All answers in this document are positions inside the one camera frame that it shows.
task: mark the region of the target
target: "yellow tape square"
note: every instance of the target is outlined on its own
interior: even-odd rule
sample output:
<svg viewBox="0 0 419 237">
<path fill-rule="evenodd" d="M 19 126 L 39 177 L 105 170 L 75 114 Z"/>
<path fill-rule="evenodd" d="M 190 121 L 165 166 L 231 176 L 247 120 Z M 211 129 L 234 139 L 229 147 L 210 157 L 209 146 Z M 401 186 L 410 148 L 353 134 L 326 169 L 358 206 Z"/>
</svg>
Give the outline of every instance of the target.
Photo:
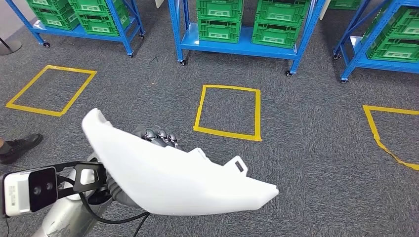
<svg viewBox="0 0 419 237">
<path fill-rule="evenodd" d="M 76 72 L 76 73 L 86 73 L 89 74 L 89 77 L 86 79 L 86 81 L 81 85 L 81 87 L 77 90 L 75 95 L 70 99 L 70 101 L 64 106 L 63 110 L 61 111 L 51 111 L 51 110 L 44 110 L 29 106 L 23 106 L 23 105 L 16 105 L 14 102 L 31 86 L 33 85 L 39 77 L 42 76 L 42 74 L 45 73 L 48 69 L 54 69 L 54 70 L 62 70 L 62 71 L 68 71 L 68 72 Z M 94 75 L 96 75 L 97 71 L 90 71 L 90 70 L 84 70 L 84 69 L 77 69 L 77 68 L 66 68 L 66 67 L 58 67 L 53 65 L 47 65 L 42 69 L 26 86 L 24 86 L 19 93 L 17 93 L 7 104 L 7 108 L 16 109 L 16 110 L 23 110 L 27 112 L 32 113 L 38 113 L 43 115 L 51 115 L 51 116 L 57 116 L 60 117 L 63 114 L 65 114 L 68 109 L 73 105 L 77 97 L 82 93 L 82 91 L 86 88 L 86 86 L 89 84 L 89 82 L 93 79 Z"/>
<path fill-rule="evenodd" d="M 367 116 L 368 124 L 370 125 L 371 132 L 374 135 L 374 140 L 376 141 L 377 145 L 381 149 L 383 149 L 385 152 L 390 154 L 398 163 L 405 165 L 407 167 L 410 167 L 414 170 L 419 170 L 419 164 L 407 163 L 407 162 L 402 161 L 381 142 L 376 123 L 374 122 L 373 116 L 371 114 L 371 111 L 382 111 L 382 112 L 399 113 L 399 114 L 406 114 L 406 115 L 419 115 L 419 111 L 379 107 L 379 106 L 371 106 L 371 105 L 363 105 L 362 107 L 364 109 L 365 115 Z"/>
<path fill-rule="evenodd" d="M 207 91 L 207 88 L 233 89 L 233 90 L 244 90 L 244 91 L 254 92 L 254 135 L 226 132 L 226 131 L 200 127 L 199 121 L 201 119 L 202 106 L 204 104 L 205 93 Z M 260 90 L 247 88 L 247 87 L 230 86 L 230 85 L 203 85 L 202 93 L 201 93 L 201 100 L 199 102 L 199 107 L 198 107 L 197 116 L 195 119 L 195 125 L 193 129 L 194 131 L 197 131 L 197 132 L 208 133 L 208 134 L 212 134 L 216 136 L 230 137 L 230 138 L 237 138 L 237 139 L 244 139 L 244 140 L 251 140 L 251 141 L 258 141 L 258 142 L 262 141 L 260 137 Z"/>
</svg>

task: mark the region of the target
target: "blue metal shelf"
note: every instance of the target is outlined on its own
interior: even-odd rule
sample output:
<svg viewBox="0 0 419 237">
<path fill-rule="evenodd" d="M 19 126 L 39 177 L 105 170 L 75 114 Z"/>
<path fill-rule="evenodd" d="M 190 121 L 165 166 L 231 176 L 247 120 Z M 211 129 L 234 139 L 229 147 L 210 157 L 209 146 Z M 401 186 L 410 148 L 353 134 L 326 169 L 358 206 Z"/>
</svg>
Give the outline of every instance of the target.
<svg viewBox="0 0 419 237">
<path fill-rule="evenodd" d="M 180 47 L 188 50 L 200 50 L 217 53 L 233 53 L 285 59 L 297 58 L 297 50 L 295 47 L 294 49 L 289 49 L 251 43 L 252 31 L 252 27 L 242 27 L 238 43 L 200 41 L 198 36 L 198 25 L 196 23 L 190 23 L 188 30 L 183 36 Z"/>
<path fill-rule="evenodd" d="M 130 29 L 131 26 L 135 24 L 135 17 L 130 16 L 130 24 L 124 29 L 125 33 Z M 135 34 L 138 32 L 140 26 L 136 25 L 137 29 L 134 29 L 134 32 L 131 34 L 128 39 L 131 37 L 133 38 Z M 52 34 L 52 35 L 59 35 L 59 36 L 71 36 L 71 37 L 80 37 L 80 38 L 88 38 L 88 39 L 96 39 L 96 40 L 109 40 L 109 41 L 120 41 L 122 42 L 122 37 L 116 36 L 100 36 L 100 35 L 90 35 L 84 31 L 83 27 L 79 24 L 77 27 L 74 28 L 72 31 L 66 31 L 62 29 L 52 28 L 48 26 L 44 26 L 40 20 L 35 22 L 33 26 L 33 32 L 36 33 L 45 33 L 45 34 Z"/>
<path fill-rule="evenodd" d="M 351 36 L 351 43 L 355 53 L 357 53 L 362 48 L 361 43 L 362 37 Z M 380 60 L 371 60 L 364 53 L 359 58 L 357 64 L 359 68 L 369 68 L 369 69 L 381 69 L 388 71 L 397 71 L 397 72 L 406 72 L 406 73 L 418 73 L 419 63 L 403 63 L 403 62 L 391 62 L 391 61 L 380 61 Z"/>
<path fill-rule="evenodd" d="M 118 14 L 116 13 L 116 10 L 114 8 L 114 5 L 112 3 L 112 0 L 106 0 L 109 5 L 109 10 L 112 14 L 112 17 L 114 19 L 119 19 Z M 129 56 L 132 56 L 134 51 L 131 48 L 130 42 L 134 39 L 135 35 L 139 32 L 140 36 L 142 37 L 145 34 L 144 28 L 142 26 L 140 13 L 138 11 L 138 8 L 134 2 L 134 0 L 130 0 L 131 5 L 127 4 L 126 1 L 124 1 L 125 5 L 128 7 L 130 12 L 134 16 L 130 16 L 130 23 L 129 25 L 123 29 L 122 24 L 119 20 L 115 21 L 115 24 L 117 26 L 118 32 L 120 33 L 120 36 L 101 36 L 101 35 L 91 35 L 87 34 L 86 31 L 83 29 L 83 27 L 79 24 L 76 28 L 74 28 L 72 31 L 66 31 L 62 29 L 57 29 L 53 27 L 46 27 L 40 22 L 39 20 L 32 26 L 29 21 L 23 16 L 23 14 L 20 12 L 20 10 L 17 8 L 17 6 L 13 3 L 13 0 L 6 0 L 6 2 L 9 4 L 9 6 L 13 9 L 13 11 L 16 13 L 16 15 L 21 19 L 21 21 L 25 24 L 25 26 L 28 28 L 28 30 L 33 34 L 33 36 L 38 40 L 40 44 L 46 43 L 44 41 L 40 34 L 51 34 L 51 35 L 60 35 L 60 36 L 70 36 L 70 37 L 79 37 L 79 38 L 87 38 L 87 39 L 96 39 L 96 40 L 109 40 L 109 41 L 118 41 L 122 42 L 124 44 L 124 47 L 126 49 L 126 53 Z M 131 35 L 127 36 L 128 31 L 134 27 Z"/>
<path fill-rule="evenodd" d="M 418 0 L 384 0 L 379 6 L 377 6 L 373 11 L 368 13 L 364 18 L 361 18 L 361 15 L 364 13 L 366 7 L 371 0 L 364 0 L 359 6 L 357 12 L 355 13 L 351 23 L 343 34 L 337 46 L 334 48 L 335 59 L 341 55 L 345 61 L 346 68 L 340 76 L 341 82 L 346 83 L 351 72 L 355 68 L 368 68 L 368 69 L 379 69 L 387 71 L 396 71 L 396 72 L 407 72 L 407 73 L 419 73 L 419 63 L 403 63 L 403 62 L 391 62 L 391 61 L 380 61 L 380 60 L 371 60 L 367 57 L 366 52 L 371 47 L 377 36 L 381 33 L 383 28 L 387 25 L 391 17 L 397 12 L 401 6 L 416 6 L 419 7 Z M 377 25 L 371 31 L 367 40 L 364 43 L 361 43 L 362 37 L 350 36 L 350 34 L 358 26 L 365 22 L 370 16 L 376 13 L 379 9 L 382 8 L 388 1 L 391 1 L 387 10 L 383 13 L 380 20 L 377 22 Z M 345 51 L 345 44 L 350 42 L 352 46 L 352 51 L 354 56 L 349 59 L 347 52 Z"/>
<path fill-rule="evenodd" d="M 183 2 L 185 33 L 181 37 L 181 19 L 180 4 Z M 293 60 L 291 69 L 287 76 L 295 74 L 301 62 L 301 58 L 309 43 L 311 35 L 320 16 L 325 0 L 311 0 L 310 8 L 307 13 L 307 20 L 299 46 L 293 49 L 265 46 L 251 43 L 253 32 L 252 27 L 242 27 L 238 43 L 223 43 L 199 40 L 198 25 L 189 22 L 188 0 L 168 0 L 170 9 L 170 18 L 176 47 L 178 62 L 184 65 L 183 50 L 209 51 L 218 53 L 231 53 L 248 56 L 260 56 L 270 58 L 281 58 Z"/>
</svg>

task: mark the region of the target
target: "white plastic cover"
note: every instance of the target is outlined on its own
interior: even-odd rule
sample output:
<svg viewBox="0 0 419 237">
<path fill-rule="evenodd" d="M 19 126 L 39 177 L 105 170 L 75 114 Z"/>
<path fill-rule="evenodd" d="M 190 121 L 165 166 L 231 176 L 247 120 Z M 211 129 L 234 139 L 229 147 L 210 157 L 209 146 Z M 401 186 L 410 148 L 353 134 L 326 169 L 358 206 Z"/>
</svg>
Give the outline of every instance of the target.
<svg viewBox="0 0 419 237">
<path fill-rule="evenodd" d="M 154 145 L 113 128 L 98 109 L 85 116 L 82 127 L 115 181 L 148 212 L 208 215 L 256 210 L 278 194 L 275 185 L 246 177 L 240 157 L 221 166 L 199 148 L 187 153 Z M 237 162 L 242 172 L 232 168 Z"/>
</svg>

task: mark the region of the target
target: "shelf leg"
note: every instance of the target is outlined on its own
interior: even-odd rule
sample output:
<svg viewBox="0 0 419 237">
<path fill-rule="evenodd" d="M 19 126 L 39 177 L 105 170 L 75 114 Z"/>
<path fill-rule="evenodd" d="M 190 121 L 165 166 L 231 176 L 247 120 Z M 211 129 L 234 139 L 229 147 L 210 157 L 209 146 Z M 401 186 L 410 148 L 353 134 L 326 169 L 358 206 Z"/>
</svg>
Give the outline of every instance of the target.
<svg viewBox="0 0 419 237">
<path fill-rule="evenodd" d="M 145 34 L 145 30 L 144 30 L 143 22 L 141 21 L 140 11 L 138 10 L 137 4 L 135 3 L 134 0 L 131 0 L 131 4 L 135 11 L 135 19 L 137 20 L 137 24 L 140 26 L 140 35 L 143 36 Z"/>
<path fill-rule="evenodd" d="M 347 80 L 349 74 L 351 74 L 351 72 L 356 68 L 356 65 L 359 63 L 361 56 L 365 55 L 368 48 L 370 48 L 371 44 L 373 44 L 373 42 L 376 40 L 383 28 L 387 25 L 391 17 L 397 12 L 400 6 L 401 1 L 395 0 L 391 2 L 387 10 L 383 13 L 382 17 L 377 22 L 374 29 L 371 31 L 370 35 L 367 37 L 367 40 L 362 44 L 362 47 L 356 52 L 356 54 L 352 57 L 351 61 L 347 64 L 345 71 L 343 71 L 341 76 L 342 80 Z"/>
<path fill-rule="evenodd" d="M 19 19 L 23 22 L 23 24 L 28 28 L 28 30 L 31 32 L 31 34 L 37 39 L 39 44 L 43 44 L 44 40 L 39 35 L 39 33 L 33 32 L 31 23 L 26 19 L 26 17 L 22 14 L 22 12 L 16 7 L 13 0 L 6 0 L 7 4 L 12 8 L 12 10 L 16 13 L 16 15 L 19 17 Z"/>
<path fill-rule="evenodd" d="M 355 67 L 346 67 L 345 71 L 343 71 L 342 75 L 340 76 L 340 80 L 348 80 L 349 75 L 355 70 Z"/>
<path fill-rule="evenodd" d="M 179 25 L 179 21 L 177 20 L 178 13 L 176 13 L 176 6 L 174 2 L 175 0 L 168 0 L 169 10 L 170 10 L 170 20 L 171 20 L 171 26 L 173 28 L 174 46 L 176 48 L 177 61 L 182 62 L 183 54 L 182 54 L 182 48 L 180 47 L 180 25 Z"/>
<path fill-rule="evenodd" d="M 352 27 L 358 22 L 359 18 L 362 16 L 362 13 L 367 8 L 368 4 L 371 0 L 364 0 L 362 1 L 361 5 L 358 7 L 354 17 L 352 18 L 351 22 L 349 23 L 348 28 L 346 28 L 345 33 L 343 33 L 342 38 L 339 40 L 339 43 L 333 49 L 333 55 L 337 55 L 340 53 L 340 47 L 343 46 L 349 39 L 351 32 L 353 31 Z"/>
<path fill-rule="evenodd" d="M 298 48 L 297 52 L 297 59 L 294 60 L 293 65 L 291 66 L 290 72 L 291 74 L 295 74 L 297 72 L 297 68 L 301 62 L 301 58 L 304 55 L 304 51 L 307 48 L 307 45 L 310 41 L 311 35 L 314 32 L 314 28 L 316 27 L 317 21 L 319 20 L 320 12 L 323 9 L 323 5 L 325 4 L 326 0 L 317 0 L 317 3 L 315 3 L 315 0 L 311 1 L 311 4 L 315 4 L 314 8 L 312 5 L 310 6 L 307 16 L 307 22 L 306 27 L 304 28 L 304 34 L 302 36 L 301 44 Z"/>
<path fill-rule="evenodd" d="M 183 13 L 185 15 L 185 25 L 186 30 L 189 28 L 189 8 L 188 8 L 188 0 L 183 0 Z"/>
<path fill-rule="evenodd" d="M 109 11 L 111 12 L 112 18 L 114 18 L 115 25 L 117 26 L 121 42 L 124 44 L 126 54 L 129 55 L 129 56 L 132 56 L 134 51 L 132 50 L 131 45 L 129 44 L 128 38 L 126 37 L 124 28 L 122 27 L 122 23 L 119 19 L 117 11 L 115 10 L 115 6 L 114 6 L 112 0 L 106 0 L 106 2 L 108 4 Z"/>
</svg>

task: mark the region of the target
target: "person's foot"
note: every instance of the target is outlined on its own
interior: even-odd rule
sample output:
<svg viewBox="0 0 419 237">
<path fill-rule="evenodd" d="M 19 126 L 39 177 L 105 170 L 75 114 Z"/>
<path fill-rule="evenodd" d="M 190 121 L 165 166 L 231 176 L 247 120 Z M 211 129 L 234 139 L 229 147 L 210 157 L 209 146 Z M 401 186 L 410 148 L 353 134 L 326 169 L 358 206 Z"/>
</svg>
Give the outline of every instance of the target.
<svg viewBox="0 0 419 237">
<path fill-rule="evenodd" d="M 31 134 L 23 139 L 4 142 L 3 146 L 6 147 L 6 151 L 4 151 L 4 147 L 1 147 L 0 150 L 3 150 L 3 152 L 0 154 L 0 163 L 10 164 L 15 162 L 28 150 L 36 147 L 42 139 L 41 134 Z"/>
</svg>

